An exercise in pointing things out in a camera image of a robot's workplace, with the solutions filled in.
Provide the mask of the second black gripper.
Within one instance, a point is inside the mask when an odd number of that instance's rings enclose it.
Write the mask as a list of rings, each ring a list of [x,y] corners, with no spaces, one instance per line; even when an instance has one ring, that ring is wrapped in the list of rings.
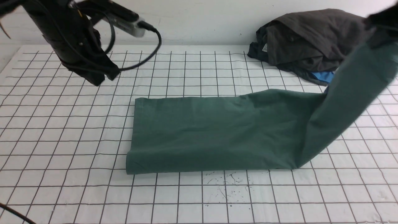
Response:
[[[374,30],[367,40],[370,48],[379,48],[398,41],[398,4],[369,15],[364,19],[365,28]]]

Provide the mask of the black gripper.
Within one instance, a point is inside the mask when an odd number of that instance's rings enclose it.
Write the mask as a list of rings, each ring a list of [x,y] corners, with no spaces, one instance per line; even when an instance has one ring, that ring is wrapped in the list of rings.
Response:
[[[27,0],[24,10],[68,70],[95,86],[120,74],[101,48],[100,33],[68,0]]]

